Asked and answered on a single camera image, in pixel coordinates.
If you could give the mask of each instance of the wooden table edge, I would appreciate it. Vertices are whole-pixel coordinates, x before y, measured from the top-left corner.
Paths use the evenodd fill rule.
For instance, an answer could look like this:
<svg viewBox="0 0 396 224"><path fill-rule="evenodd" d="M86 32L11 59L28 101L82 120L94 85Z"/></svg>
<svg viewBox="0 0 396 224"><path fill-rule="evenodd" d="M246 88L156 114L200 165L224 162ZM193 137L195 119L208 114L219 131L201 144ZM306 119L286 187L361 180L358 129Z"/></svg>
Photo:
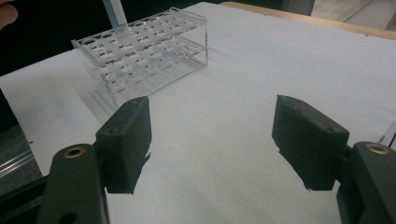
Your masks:
<svg viewBox="0 0 396 224"><path fill-rule="evenodd" d="M355 24L350 24L350 23L343 23L340 21L329 21L329 20L325 20L325 19L321 19L321 18L309 17L309 16L274 10L274 9L265 8L265 7L255 7L255 6L242 4L242 3L236 3L236 2L223 2L220 4L222 6L226 6L226 7L234 7L234 8L244 9L247 11L256 12L256 13L260 13L263 15L273 16L273 17L278 17L278 18L282 18L282 19L286 19L286 20L298 21L298 22L308 23L308 24L317 25L317 26L330 27L330 28L334 28L337 30L349 31L349 32L358 33L358 34L362 34L362 35L372 35L372 36L377 36L377 37L386 38L386 39L390 39L390 40L396 40L396 32L393 32L393 31L381 30L381 29L377 29L377 28L360 26L360 25L355 25Z"/></svg>

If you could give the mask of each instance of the table edge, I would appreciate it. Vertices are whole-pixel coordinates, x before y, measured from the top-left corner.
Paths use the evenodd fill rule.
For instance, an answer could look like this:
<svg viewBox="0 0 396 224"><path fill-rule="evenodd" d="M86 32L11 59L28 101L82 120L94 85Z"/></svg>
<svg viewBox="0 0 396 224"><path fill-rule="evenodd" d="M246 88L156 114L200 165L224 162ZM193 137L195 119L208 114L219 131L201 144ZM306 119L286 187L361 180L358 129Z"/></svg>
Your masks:
<svg viewBox="0 0 396 224"><path fill-rule="evenodd" d="M255 7L252 5L236 3L236 2L222 2L222 3L220 3L220 5L226 6L226 7L234 7L234 8L244 9L247 11L260 13L263 15L278 17L278 18L291 20L291 21L303 22L303 23L312 24L312 25L316 25L316 26L330 27L333 29L349 31L349 32L358 33L358 34L362 34L362 35L372 35L372 36L381 37L381 38L385 38L385 39L389 39L389 40L396 40L396 32L388 31L388 30L381 30L381 29L377 29L377 28L373 28L373 27L360 26L360 25L344 23L344 22L340 22L340 21L329 21L329 20L325 20L325 19L321 19L321 18L309 17L309 16L305 16L305 15L274 10L274 9L266 8L266 7Z"/></svg>

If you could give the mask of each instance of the white tablecloth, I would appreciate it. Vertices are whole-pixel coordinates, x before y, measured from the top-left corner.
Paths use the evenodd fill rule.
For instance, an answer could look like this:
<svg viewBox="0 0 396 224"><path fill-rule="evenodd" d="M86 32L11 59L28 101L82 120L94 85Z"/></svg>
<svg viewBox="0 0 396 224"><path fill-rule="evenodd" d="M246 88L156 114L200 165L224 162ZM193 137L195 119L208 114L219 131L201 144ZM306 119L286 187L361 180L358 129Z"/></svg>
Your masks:
<svg viewBox="0 0 396 224"><path fill-rule="evenodd" d="M307 191L278 154L276 95L336 120L351 146L376 142L396 120L396 42L208 3L187 10L207 18L209 66L150 95L151 159L133 196L107 195L112 223L340 223L336 190ZM103 123L74 50L0 87L43 175Z"/></svg>

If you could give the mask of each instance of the test tube rack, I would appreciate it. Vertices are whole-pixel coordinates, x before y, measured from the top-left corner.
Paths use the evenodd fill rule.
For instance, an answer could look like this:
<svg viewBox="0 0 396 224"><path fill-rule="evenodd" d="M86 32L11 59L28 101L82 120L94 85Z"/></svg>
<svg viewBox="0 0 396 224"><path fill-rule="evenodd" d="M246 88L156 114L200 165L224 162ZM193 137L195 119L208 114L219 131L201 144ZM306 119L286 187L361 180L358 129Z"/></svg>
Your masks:
<svg viewBox="0 0 396 224"><path fill-rule="evenodd" d="M128 28L130 35L122 41L113 30L72 40L98 89L118 106L207 66L202 16L172 7Z"/></svg>

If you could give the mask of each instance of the brass screw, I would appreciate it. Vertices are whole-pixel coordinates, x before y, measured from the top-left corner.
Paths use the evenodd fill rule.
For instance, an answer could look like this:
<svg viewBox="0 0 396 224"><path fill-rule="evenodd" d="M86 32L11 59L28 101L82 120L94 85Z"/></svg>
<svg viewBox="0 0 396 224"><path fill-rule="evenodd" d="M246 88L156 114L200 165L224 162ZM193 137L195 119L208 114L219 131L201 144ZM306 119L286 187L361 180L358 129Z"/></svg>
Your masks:
<svg viewBox="0 0 396 224"><path fill-rule="evenodd" d="M367 150L374 152L378 155L388 155L390 153L389 149L387 147L383 147L379 144L374 144L374 143L368 143L366 144Z"/></svg>
<svg viewBox="0 0 396 224"><path fill-rule="evenodd" d="M84 153L85 153L85 148L83 148L83 147L72 147L72 148L69 148L64 153L64 157L67 158L67 159L73 159L73 158L81 156Z"/></svg>

